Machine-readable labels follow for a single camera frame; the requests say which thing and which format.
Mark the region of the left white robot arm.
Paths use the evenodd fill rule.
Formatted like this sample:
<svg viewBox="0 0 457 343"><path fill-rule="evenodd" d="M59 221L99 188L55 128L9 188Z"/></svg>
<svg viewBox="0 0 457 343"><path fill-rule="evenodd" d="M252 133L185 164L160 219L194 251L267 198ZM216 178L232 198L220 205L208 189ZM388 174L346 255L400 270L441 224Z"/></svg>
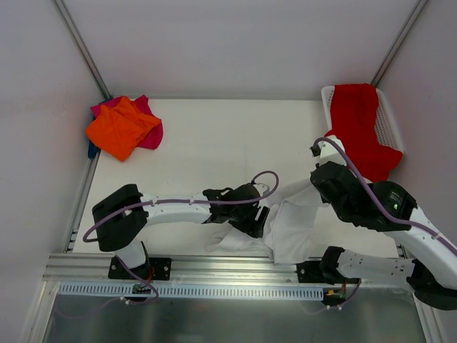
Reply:
<svg viewBox="0 0 457 343"><path fill-rule="evenodd" d="M177 199L141 193L136 184L127 184L92 208L96 226L95 242L102 252L114 253L124 270L134 279L145 277L150 263L142 229L179 222L230 224L254 238L261 236L269 208L261 203L268 192L263 184L250 182L235 189L205 189Z"/></svg>

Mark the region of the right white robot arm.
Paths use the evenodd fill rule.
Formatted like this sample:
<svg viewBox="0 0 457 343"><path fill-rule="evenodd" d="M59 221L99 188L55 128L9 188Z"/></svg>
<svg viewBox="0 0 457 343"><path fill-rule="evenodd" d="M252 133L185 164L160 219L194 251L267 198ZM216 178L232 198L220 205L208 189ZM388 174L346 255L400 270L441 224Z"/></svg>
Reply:
<svg viewBox="0 0 457 343"><path fill-rule="evenodd" d="M456 310L456 245L429 222L402 186L390 181L366 183L332 161L311 172L310 181L342 222L385 234L412 256L381 258L328 247L319 264L325 281L386 282L411 290L430 307Z"/></svg>

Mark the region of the white t shirt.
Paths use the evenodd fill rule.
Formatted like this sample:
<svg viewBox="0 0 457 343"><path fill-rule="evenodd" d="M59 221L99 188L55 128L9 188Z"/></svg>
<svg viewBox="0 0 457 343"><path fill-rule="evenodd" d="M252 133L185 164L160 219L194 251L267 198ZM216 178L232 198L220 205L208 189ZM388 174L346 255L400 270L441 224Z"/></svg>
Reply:
<svg viewBox="0 0 457 343"><path fill-rule="evenodd" d="M309 179L289 184L266 198L270 209L263 234L253 238L237 230L213 234L207 252L263 253L274 264L300 264L313 250L311 233L320 208L326 205Z"/></svg>

